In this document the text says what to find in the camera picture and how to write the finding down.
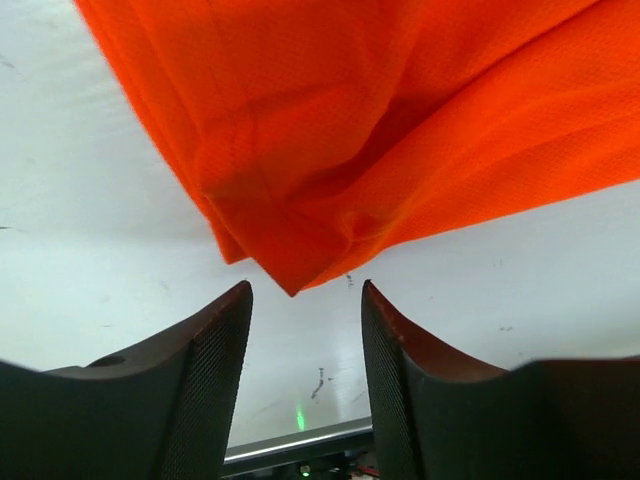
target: orange fabric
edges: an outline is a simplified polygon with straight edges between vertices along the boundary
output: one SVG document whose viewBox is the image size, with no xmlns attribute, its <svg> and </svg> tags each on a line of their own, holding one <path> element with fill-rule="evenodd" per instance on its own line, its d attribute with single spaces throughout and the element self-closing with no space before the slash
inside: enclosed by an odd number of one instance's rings
<svg viewBox="0 0 640 480">
<path fill-rule="evenodd" d="M 290 294 L 640 178 L 637 0 L 76 0 L 210 220 Z"/>
</svg>

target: dark scratch mark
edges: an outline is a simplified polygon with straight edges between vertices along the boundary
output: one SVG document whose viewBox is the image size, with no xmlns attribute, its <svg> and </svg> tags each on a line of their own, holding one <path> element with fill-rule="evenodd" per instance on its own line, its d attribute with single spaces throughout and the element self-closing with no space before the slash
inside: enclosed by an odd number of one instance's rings
<svg viewBox="0 0 640 480">
<path fill-rule="evenodd" d="M 258 415 L 260 415 L 261 413 L 264 413 L 264 412 L 266 412 L 267 410 L 269 410 L 270 408 L 275 407 L 275 406 L 276 406 L 276 405 L 278 405 L 279 403 L 280 403 L 280 401 L 279 401 L 279 400 L 278 400 L 277 402 L 270 403 L 270 404 L 269 404 L 269 405 L 267 405 L 266 407 L 261 408 L 260 410 L 258 410 L 258 411 L 256 412 L 256 414 L 255 414 L 253 417 L 254 417 L 254 418 L 255 418 L 255 417 L 257 417 L 257 416 L 258 416 Z"/>
<path fill-rule="evenodd" d="M 39 22 L 41 25 L 49 27 L 51 30 L 58 30 L 58 24 L 51 19 L 46 19 L 42 22 Z"/>
<path fill-rule="evenodd" d="M 10 68 L 11 70 L 17 70 L 16 66 L 11 63 L 7 58 L 0 53 L 0 65 Z"/>
<path fill-rule="evenodd" d="M 361 392 L 358 396 L 356 396 L 356 398 L 354 398 L 353 400 L 351 400 L 351 403 L 356 403 L 358 400 L 360 400 L 363 396 L 365 396 L 367 394 L 367 391 L 365 390 L 364 392 Z"/>
<path fill-rule="evenodd" d="M 165 282 L 164 280 L 160 280 L 160 286 L 162 287 L 162 289 L 164 290 L 164 293 L 169 297 L 171 296 L 171 289 L 169 288 L 169 285 L 167 285 L 167 282 Z"/>
<path fill-rule="evenodd" d="M 318 386 L 316 387 L 316 389 L 311 394 L 311 400 L 316 399 L 318 393 L 320 393 L 320 390 L 324 386 L 324 368 L 320 367 L 318 370 L 320 370 L 320 381 L 318 382 Z"/>
<path fill-rule="evenodd" d="M 24 233 L 25 235 L 31 235 L 26 230 L 20 230 L 19 228 L 15 228 L 15 227 L 0 227 L 0 230 L 12 230 L 14 232 Z"/>
</svg>

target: textured mesh surface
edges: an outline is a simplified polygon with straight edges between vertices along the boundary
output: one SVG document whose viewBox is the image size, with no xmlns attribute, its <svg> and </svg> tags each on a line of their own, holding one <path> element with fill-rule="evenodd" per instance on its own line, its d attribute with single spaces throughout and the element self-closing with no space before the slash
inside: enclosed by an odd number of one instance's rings
<svg viewBox="0 0 640 480">
<path fill-rule="evenodd" d="M 219 478 L 249 332 L 251 303 L 220 313 L 194 339 L 159 478 Z"/>
<path fill-rule="evenodd" d="M 383 480 L 422 480 L 402 349 L 373 305 L 365 285 L 362 336 L 373 418 L 373 434 Z"/>
</svg>

